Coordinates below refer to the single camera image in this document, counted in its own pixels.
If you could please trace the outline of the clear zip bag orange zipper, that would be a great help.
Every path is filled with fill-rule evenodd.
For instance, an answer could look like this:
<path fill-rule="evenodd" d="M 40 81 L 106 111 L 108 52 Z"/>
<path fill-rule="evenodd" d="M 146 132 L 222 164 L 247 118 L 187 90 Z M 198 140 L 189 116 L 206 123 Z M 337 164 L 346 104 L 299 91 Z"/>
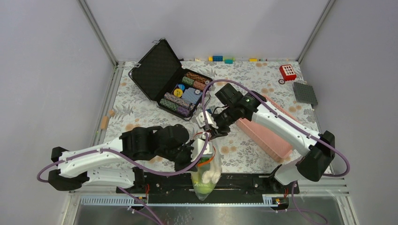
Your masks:
<path fill-rule="evenodd" d="M 214 190 L 222 173 L 221 154 L 215 143 L 208 141 L 195 168 L 197 171 L 191 173 L 193 188 L 198 199 L 204 201 Z"/>

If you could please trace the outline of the green toy cabbage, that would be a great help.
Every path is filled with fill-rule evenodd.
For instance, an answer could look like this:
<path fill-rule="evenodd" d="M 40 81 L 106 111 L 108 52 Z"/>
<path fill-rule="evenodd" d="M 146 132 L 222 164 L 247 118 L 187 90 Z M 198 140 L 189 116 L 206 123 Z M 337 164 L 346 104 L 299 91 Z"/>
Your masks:
<path fill-rule="evenodd" d="M 215 184 L 212 182 L 209 183 L 195 182 L 193 184 L 193 187 L 196 194 L 207 195 L 213 191 Z"/>

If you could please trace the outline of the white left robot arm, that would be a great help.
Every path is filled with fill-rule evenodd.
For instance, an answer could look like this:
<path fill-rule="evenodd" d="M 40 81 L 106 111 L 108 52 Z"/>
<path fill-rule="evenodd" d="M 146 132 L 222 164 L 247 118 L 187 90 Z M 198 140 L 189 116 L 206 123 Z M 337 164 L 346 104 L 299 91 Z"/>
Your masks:
<path fill-rule="evenodd" d="M 180 125 L 167 127 L 136 127 L 118 138 L 83 150 L 52 150 L 51 160 L 57 167 L 48 173 L 47 182 L 58 191 L 72 191 L 83 186 L 115 186 L 139 193 L 145 179 L 134 169 L 112 169 L 109 164 L 127 161 L 150 161 L 156 156 L 174 162 L 175 171 L 195 171 L 189 167 L 198 156 L 199 146 L 189 139 L 187 129 Z"/>

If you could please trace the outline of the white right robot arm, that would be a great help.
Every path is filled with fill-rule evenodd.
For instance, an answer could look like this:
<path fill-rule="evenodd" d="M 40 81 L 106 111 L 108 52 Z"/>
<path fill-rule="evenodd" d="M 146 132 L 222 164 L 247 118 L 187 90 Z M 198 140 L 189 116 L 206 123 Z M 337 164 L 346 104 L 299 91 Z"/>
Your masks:
<path fill-rule="evenodd" d="M 329 132 L 319 133 L 286 116 L 256 92 L 243 95 L 231 84 L 216 92 L 217 99 L 226 107 L 212 117 L 217 128 L 215 137 L 226 136 L 230 125 L 239 119 L 247 119 L 261 125 L 287 141 L 301 158 L 278 166 L 269 180 L 269 187 L 275 193 L 283 192 L 288 184 L 296 180 L 317 182 L 324 175 L 335 153 L 335 136 Z"/>

